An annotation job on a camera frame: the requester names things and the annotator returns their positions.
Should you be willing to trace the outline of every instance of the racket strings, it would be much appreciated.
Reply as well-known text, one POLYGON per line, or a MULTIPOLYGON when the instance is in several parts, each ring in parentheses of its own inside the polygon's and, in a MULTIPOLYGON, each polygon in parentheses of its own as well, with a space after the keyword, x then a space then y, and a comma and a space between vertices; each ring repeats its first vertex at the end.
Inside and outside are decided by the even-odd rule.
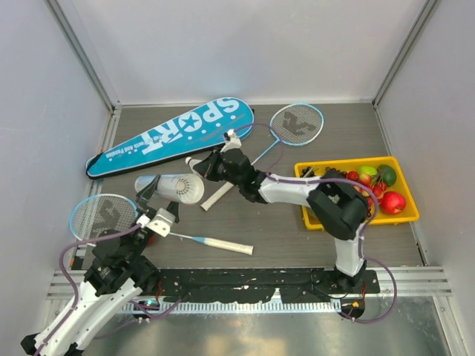
POLYGON ((99 237, 107 230, 122 232, 137 217, 131 200, 115 194, 99 194, 83 200, 73 211, 69 226, 79 240, 99 237))
POLYGON ((277 112, 270 127, 283 143, 305 145, 314 140, 324 125, 320 111, 311 105, 295 104, 277 112))

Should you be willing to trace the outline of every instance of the white backdrop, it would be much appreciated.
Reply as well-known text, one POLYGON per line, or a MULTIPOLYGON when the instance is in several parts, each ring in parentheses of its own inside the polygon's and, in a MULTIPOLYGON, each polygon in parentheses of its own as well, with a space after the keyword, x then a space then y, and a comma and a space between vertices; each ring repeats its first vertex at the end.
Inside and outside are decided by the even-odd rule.
POLYGON ((0 355, 39 332, 108 113, 43 1, 0 12, 0 355))
POLYGON ((381 116, 421 213, 416 230, 447 273, 475 355, 474 17, 473 1, 440 2, 381 116))
POLYGON ((369 101, 424 0, 73 3, 121 102, 158 104, 369 101))

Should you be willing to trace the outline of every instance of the yellow basket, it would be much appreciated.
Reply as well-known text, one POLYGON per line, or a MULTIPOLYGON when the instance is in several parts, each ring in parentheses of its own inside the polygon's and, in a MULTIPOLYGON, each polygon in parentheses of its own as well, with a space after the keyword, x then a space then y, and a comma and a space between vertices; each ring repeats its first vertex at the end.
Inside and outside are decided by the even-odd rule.
MULTIPOLYGON (((371 158, 358 158, 358 159, 341 159, 338 161, 320 161, 320 162, 299 162, 295 165, 295 176, 301 177, 303 170, 307 167, 315 166, 314 172, 316 176, 323 176, 325 174, 325 168, 336 168, 340 171, 356 171, 358 167, 362 165, 369 165, 377 168, 379 165, 389 165, 396 171, 397 179, 393 186, 387 189, 387 191, 397 191, 402 194, 406 199, 406 209, 396 215, 385 214, 382 211, 371 221, 371 225, 386 225, 386 224, 400 224, 410 221, 418 220, 419 210, 417 210, 414 198, 410 193, 407 186, 406 179, 402 174, 401 167, 395 157, 371 157, 371 158)), ((322 224, 317 217, 305 206, 302 206, 304 213, 304 222, 308 230, 324 230, 322 224)))

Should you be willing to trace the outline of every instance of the racket handle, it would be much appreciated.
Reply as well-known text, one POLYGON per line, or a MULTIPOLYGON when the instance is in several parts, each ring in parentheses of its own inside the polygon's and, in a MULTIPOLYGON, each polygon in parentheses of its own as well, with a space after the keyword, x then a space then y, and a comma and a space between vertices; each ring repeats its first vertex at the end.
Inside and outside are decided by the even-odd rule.
POLYGON ((232 189, 233 184, 230 182, 227 182, 224 184, 221 188, 219 188, 213 195, 211 195, 203 204, 201 204, 201 208, 203 208, 204 211, 208 211, 221 197, 223 197, 224 194, 226 194, 228 191, 232 189))
POLYGON ((240 243, 231 243, 229 241, 217 240, 211 237, 207 237, 203 241, 203 243, 211 247, 221 248, 223 250, 228 251, 240 252, 241 254, 248 254, 249 256, 252 256, 252 250, 254 248, 254 246, 241 245, 240 243))

